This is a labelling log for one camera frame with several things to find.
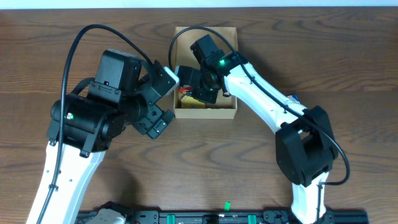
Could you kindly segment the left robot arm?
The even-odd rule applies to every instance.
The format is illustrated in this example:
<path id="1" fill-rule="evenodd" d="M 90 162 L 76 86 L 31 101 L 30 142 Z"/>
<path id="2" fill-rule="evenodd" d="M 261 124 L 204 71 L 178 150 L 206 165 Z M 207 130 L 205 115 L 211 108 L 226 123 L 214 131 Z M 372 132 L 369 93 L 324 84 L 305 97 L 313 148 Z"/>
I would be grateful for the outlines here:
<path id="1" fill-rule="evenodd" d="M 105 50 L 96 76 L 66 95 L 62 143 L 61 102 L 52 106 L 44 173 L 27 222 L 73 223 L 113 138 L 128 125 L 157 138 L 174 114 L 156 103 L 178 84 L 178 76 L 159 62 L 151 65 L 126 52 Z"/>

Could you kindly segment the yellow sticky note pad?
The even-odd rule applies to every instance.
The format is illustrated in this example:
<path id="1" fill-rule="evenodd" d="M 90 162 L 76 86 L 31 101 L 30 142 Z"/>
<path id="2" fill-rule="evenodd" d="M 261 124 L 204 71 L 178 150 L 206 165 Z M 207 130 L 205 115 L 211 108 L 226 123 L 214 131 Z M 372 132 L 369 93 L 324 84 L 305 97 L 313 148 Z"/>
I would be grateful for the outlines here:
<path id="1" fill-rule="evenodd" d="M 188 95 L 182 96 L 180 104 L 181 109 L 205 109 L 205 103 L 198 101 Z"/>

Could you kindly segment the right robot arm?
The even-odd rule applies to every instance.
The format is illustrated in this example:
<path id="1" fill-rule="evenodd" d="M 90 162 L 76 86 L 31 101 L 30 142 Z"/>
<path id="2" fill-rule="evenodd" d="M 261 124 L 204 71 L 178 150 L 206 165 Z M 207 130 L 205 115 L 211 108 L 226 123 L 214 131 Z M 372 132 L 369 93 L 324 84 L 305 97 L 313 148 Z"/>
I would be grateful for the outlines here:
<path id="1" fill-rule="evenodd" d="M 190 50 L 199 67 L 177 65 L 180 84 L 189 86 L 191 96 L 204 103 L 215 103 L 222 91 L 248 105 L 275 134 L 277 164 L 292 183 L 294 220 L 323 220 L 323 187 L 340 150 L 326 111 L 319 106 L 308 109 L 283 95 L 243 55 L 235 49 L 224 53 L 210 35 L 195 41 Z"/>

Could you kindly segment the small blue staples box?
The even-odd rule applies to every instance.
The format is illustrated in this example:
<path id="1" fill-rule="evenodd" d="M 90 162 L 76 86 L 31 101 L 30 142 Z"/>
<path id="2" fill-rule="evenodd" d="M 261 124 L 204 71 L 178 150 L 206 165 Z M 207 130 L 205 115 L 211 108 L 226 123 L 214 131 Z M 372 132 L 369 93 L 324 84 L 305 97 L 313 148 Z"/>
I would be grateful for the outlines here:
<path id="1" fill-rule="evenodd" d="M 297 95 L 289 95 L 289 96 L 287 96 L 287 98 L 289 98 L 294 103 L 300 103 Z"/>

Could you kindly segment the brown cardboard box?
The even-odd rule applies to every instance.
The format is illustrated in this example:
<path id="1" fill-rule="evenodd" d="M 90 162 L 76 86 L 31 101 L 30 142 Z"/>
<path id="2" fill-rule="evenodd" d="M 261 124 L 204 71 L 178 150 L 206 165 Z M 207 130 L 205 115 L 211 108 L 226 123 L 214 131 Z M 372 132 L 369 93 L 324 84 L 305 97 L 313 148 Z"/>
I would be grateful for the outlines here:
<path id="1" fill-rule="evenodd" d="M 235 27 L 211 27 L 211 30 L 221 34 L 233 47 L 238 49 L 238 35 Z M 196 69 L 200 68 L 190 46 L 205 35 L 210 35 L 219 49 L 225 53 L 231 50 L 216 35 L 205 30 L 189 30 L 180 35 L 172 50 L 172 65 L 185 65 Z M 234 119 L 238 110 L 238 101 L 235 96 L 224 97 L 219 91 L 215 104 L 206 104 L 204 108 L 184 108 L 183 95 L 174 91 L 174 113 L 177 119 Z"/>

